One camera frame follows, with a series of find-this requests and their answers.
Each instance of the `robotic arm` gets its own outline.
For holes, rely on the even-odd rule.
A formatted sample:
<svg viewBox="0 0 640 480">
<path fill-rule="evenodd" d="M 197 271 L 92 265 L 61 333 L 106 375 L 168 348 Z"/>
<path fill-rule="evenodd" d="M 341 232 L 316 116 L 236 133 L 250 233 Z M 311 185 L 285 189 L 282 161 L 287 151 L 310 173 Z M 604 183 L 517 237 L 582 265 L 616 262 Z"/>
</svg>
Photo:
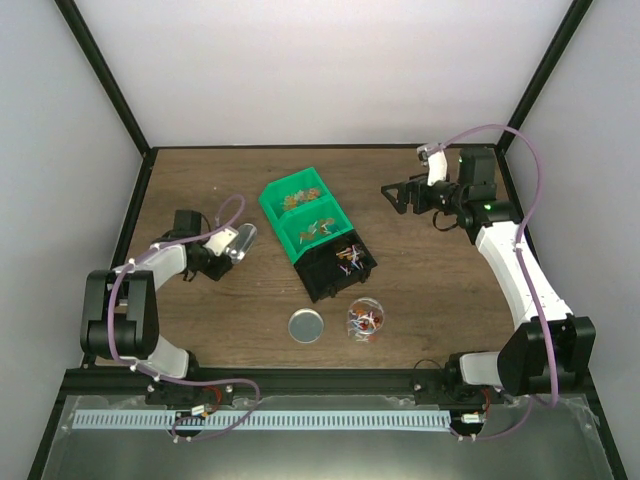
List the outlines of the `robotic arm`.
<svg viewBox="0 0 640 480">
<path fill-rule="evenodd" d="M 532 293 L 525 281 L 516 250 L 524 264 L 549 319 L 558 384 L 563 391 L 579 387 L 587 367 L 595 328 L 588 317 L 574 317 L 566 303 L 547 281 L 526 242 L 516 243 L 521 221 L 514 205 L 496 199 L 495 157 L 486 148 L 466 148 L 460 153 L 457 182 L 450 182 L 447 163 L 439 148 L 418 148 L 428 174 L 382 187 L 382 194 L 396 211 L 404 214 L 411 204 L 415 214 L 434 210 L 433 224 L 441 231 L 464 229 L 472 244 L 487 260 L 509 309 L 515 333 L 500 352 L 451 355 L 446 370 L 453 383 L 489 385 L 511 395 L 548 393 L 550 371 L 547 350 Z M 437 225 L 440 214 L 455 215 L 446 228 Z"/>
<path fill-rule="evenodd" d="M 202 215 L 191 210 L 175 213 L 173 229 L 154 244 L 172 242 L 200 235 Z M 206 241 L 165 246 L 136 260 L 118 291 L 114 313 L 114 336 L 120 356 L 143 366 L 154 377 L 160 375 L 182 379 L 197 364 L 193 354 L 177 348 L 160 335 L 156 291 L 169 278 L 198 272 L 214 281 L 242 261 L 256 238 L 256 227 L 227 227 Z M 116 276 L 125 265 L 113 270 L 96 270 L 87 278 L 80 344 L 89 355 L 111 358 L 107 335 L 107 303 Z"/>
</svg>

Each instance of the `purple cable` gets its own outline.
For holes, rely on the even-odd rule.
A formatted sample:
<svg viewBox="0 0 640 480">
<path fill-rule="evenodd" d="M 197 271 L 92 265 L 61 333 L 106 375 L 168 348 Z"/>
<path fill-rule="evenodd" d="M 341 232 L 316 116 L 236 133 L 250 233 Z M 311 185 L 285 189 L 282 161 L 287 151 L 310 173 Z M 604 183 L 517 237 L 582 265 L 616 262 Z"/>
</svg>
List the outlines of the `purple cable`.
<svg viewBox="0 0 640 480">
<path fill-rule="evenodd" d="M 142 255 L 138 256 L 134 260 L 134 262 L 141 262 L 144 259 L 146 259 L 149 255 L 152 255 L 152 254 L 156 253 L 157 251 L 163 250 L 165 248 L 168 248 L 168 247 L 171 247 L 171 246 L 174 246 L 174 245 L 182 245 L 182 244 L 185 244 L 185 243 L 196 242 L 196 241 L 199 241 L 199 240 L 206 240 L 207 238 L 210 238 L 213 235 L 215 235 L 216 233 L 221 232 L 225 228 L 229 227 L 242 214 L 242 211 L 244 210 L 244 206 L 246 204 L 245 198 L 240 194 L 231 195 L 229 198 L 227 198 L 222 203 L 222 205 L 218 209 L 218 213 L 216 213 L 216 225 L 218 225 L 220 223 L 220 215 L 222 215 L 222 212 L 224 211 L 224 209 L 234 199 L 240 200 L 240 206 L 238 207 L 238 210 L 236 211 L 236 213 L 231 217 L 231 219 L 229 219 L 223 225 L 220 225 L 217 228 L 214 228 L 212 231 L 210 231 L 208 233 L 204 233 L 202 235 L 197 235 L 197 236 L 189 237 L 189 238 L 181 238 L 179 240 L 175 240 L 175 241 L 172 241 L 172 242 L 160 244 L 160 245 L 156 246 L 155 248 L 151 248 L 147 252 L 145 252 Z M 116 299 L 117 299 L 117 296 L 118 296 L 118 291 L 120 290 L 120 286 L 122 285 L 122 282 L 124 280 L 125 275 L 132 268 L 134 268 L 133 264 L 128 263 L 128 264 L 123 266 L 122 271 L 116 276 L 116 279 L 113 282 L 113 287 L 111 289 L 111 294 L 109 295 L 109 302 L 108 302 L 108 305 L 107 305 L 107 340 L 108 340 L 108 343 L 109 343 L 109 352 L 111 353 L 111 357 L 116 362 L 118 362 L 118 363 L 120 363 L 122 365 L 127 365 L 127 366 L 132 366 L 134 363 L 133 362 L 128 362 L 128 361 L 122 359 L 120 357 L 120 355 L 118 354 L 118 349 L 116 347 L 116 341 L 115 341 L 115 331 L 114 331 L 115 330 L 115 327 L 114 327 L 114 317 L 115 317 L 115 315 L 114 314 L 115 314 Z M 137 366 L 137 368 L 142 373 L 145 373 L 146 375 L 149 375 L 150 377 L 154 377 L 153 372 L 151 372 L 150 370 L 144 368 L 143 366 Z M 215 432 L 215 433 L 213 433 L 211 435 L 199 435 L 198 436 L 198 440 L 205 440 L 207 438 L 218 437 L 218 436 L 224 435 L 226 433 L 229 433 L 235 427 L 237 427 L 242 422 L 244 422 L 249 417 L 249 415 L 251 415 L 255 411 L 255 409 L 258 406 L 258 402 L 260 401 L 260 388 L 258 387 L 258 384 L 255 383 L 253 380 L 249 380 L 249 379 L 246 379 L 246 378 L 233 378 L 233 379 L 226 379 L 226 380 L 212 380 L 212 381 L 204 381 L 204 382 L 193 382 L 193 381 L 190 381 L 190 380 L 182 380 L 182 379 L 177 379 L 177 378 L 173 378 L 173 377 L 167 377 L 165 375 L 160 375 L 160 379 L 161 380 L 165 380 L 167 382 L 175 383 L 175 384 L 178 384 L 178 385 L 188 385 L 188 386 L 192 386 L 192 387 L 208 387 L 208 386 L 216 386 L 216 385 L 228 385 L 230 383 L 242 383 L 242 384 L 246 384 L 246 385 L 251 386 L 255 390 L 256 403 L 255 403 L 255 405 L 253 407 L 251 407 L 245 413 L 245 415 L 240 417 L 239 420 L 237 420 L 236 422 L 234 422 L 233 424 L 231 424 L 230 426 L 228 426 L 224 430 L 221 430 L 219 432 Z"/>
<path fill-rule="evenodd" d="M 437 150 L 444 150 L 452 143 L 461 140 L 462 138 L 473 135 L 474 133 L 478 133 L 484 130 L 504 130 L 505 132 L 512 133 L 513 135 L 522 139 L 522 141 L 529 147 L 531 153 L 533 154 L 533 159 L 536 162 L 536 170 L 538 174 L 538 181 L 536 183 L 536 193 L 533 197 L 533 203 L 529 208 L 529 211 L 522 219 L 520 226 L 518 227 L 518 231 L 516 233 L 516 258 L 518 260 L 518 264 L 522 270 L 522 274 L 524 275 L 524 280 L 527 283 L 527 287 L 529 288 L 529 292 L 531 292 L 531 299 L 533 300 L 533 304 L 536 306 L 538 310 L 538 317 L 540 318 L 540 327 L 542 328 L 542 335 L 544 336 L 544 344 L 547 350 L 547 361 L 549 363 L 549 376 L 551 377 L 551 400 L 549 403 L 546 403 L 540 399 L 538 401 L 543 405 L 546 405 L 550 408 L 553 408 L 558 403 L 558 370 L 556 366 L 556 357 L 553 351 L 553 342 L 551 341 L 551 332 L 549 331 L 549 324 L 547 323 L 547 317 L 544 314 L 544 310 L 542 309 L 542 303 L 540 302 L 540 297 L 538 296 L 538 292 L 536 291 L 536 287 L 533 285 L 533 280 L 531 279 L 531 275 L 529 274 L 529 270 L 527 269 L 527 265 L 525 264 L 524 257 L 522 256 L 522 250 L 517 248 L 518 244 L 522 242 L 522 238 L 524 236 L 525 229 L 531 216 L 538 208 L 538 203 L 540 203 L 540 198 L 542 196 L 542 184 L 544 181 L 543 170 L 544 166 L 542 164 L 542 157 L 538 153 L 536 147 L 534 147 L 533 143 L 519 130 L 515 128 L 509 127 L 508 125 L 500 125 L 496 123 L 490 123 L 488 125 L 481 125 L 479 127 L 472 128 L 467 130 L 466 132 L 462 132 L 459 135 L 449 139 L 440 145 Z"/>
<path fill-rule="evenodd" d="M 176 419 L 175 422 L 173 422 L 173 425 L 171 426 L 171 436 L 175 439 L 178 438 L 178 432 L 176 431 L 176 428 L 178 428 L 178 426 L 181 423 L 186 422 L 187 420 L 202 420 L 202 422 L 204 423 L 205 419 L 203 417 L 196 417 L 193 415 L 188 415 L 186 417 L 181 417 Z"/>
<path fill-rule="evenodd" d="M 178 379 L 173 378 L 173 379 L 169 379 L 168 381 L 172 381 L 173 383 L 176 383 L 178 385 L 187 385 L 187 386 L 190 386 L 190 387 L 208 387 L 208 386 L 228 385 L 230 383 L 243 383 L 243 384 L 246 384 L 246 385 L 249 385 L 249 386 L 253 387 L 253 389 L 256 392 L 255 403 L 251 406 L 251 408 L 249 408 L 249 410 L 247 410 L 245 412 L 245 414 L 242 417 L 240 417 L 238 420 L 233 422 L 231 425 L 229 425 L 228 427 L 225 427 L 224 429 L 222 429 L 222 430 L 220 430 L 218 432 L 208 433 L 206 435 L 200 434 L 197 437 L 192 437 L 191 438 L 192 442 L 200 442 L 202 440 L 209 440 L 211 438 L 221 437 L 223 435 L 226 435 L 231 430 L 233 430 L 238 425 L 240 425 L 242 422 L 244 422 L 247 418 L 249 418 L 249 416 L 256 410 L 256 408 L 258 408 L 258 402 L 260 402 L 260 388 L 258 387 L 258 384 L 256 382 L 254 382 L 253 380 L 249 380 L 248 378 L 234 378 L 234 379 L 227 379 L 227 380 L 212 380 L 212 381 L 208 381 L 208 382 L 192 382 L 191 380 L 178 380 Z M 171 434 L 174 437 L 176 437 L 176 427 L 178 425 L 180 425 L 182 420 L 183 419 L 176 420 L 176 422 L 173 424 L 173 427 L 171 428 Z"/>
<path fill-rule="evenodd" d="M 484 440 L 497 440 L 498 438 L 511 435 L 513 432 L 520 429 L 520 427 L 522 427 L 526 423 L 527 419 L 529 418 L 529 415 L 531 415 L 531 410 L 533 410 L 533 404 L 534 404 L 534 397 L 531 396 L 529 398 L 529 404 L 527 405 L 527 410 L 524 412 L 524 415 L 522 416 L 522 418 L 518 420 L 518 423 L 516 423 L 513 427 L 507 428 L 504 432 L 496 433 L 494 435 L 489 435 L 487 437 L 476 437 L 475 441 L 480 442 Z M 457 438 L 463 437 L 451 427 L 449 427 L 449 431 L 454 437 L 457 437 Z"/>
</svg>

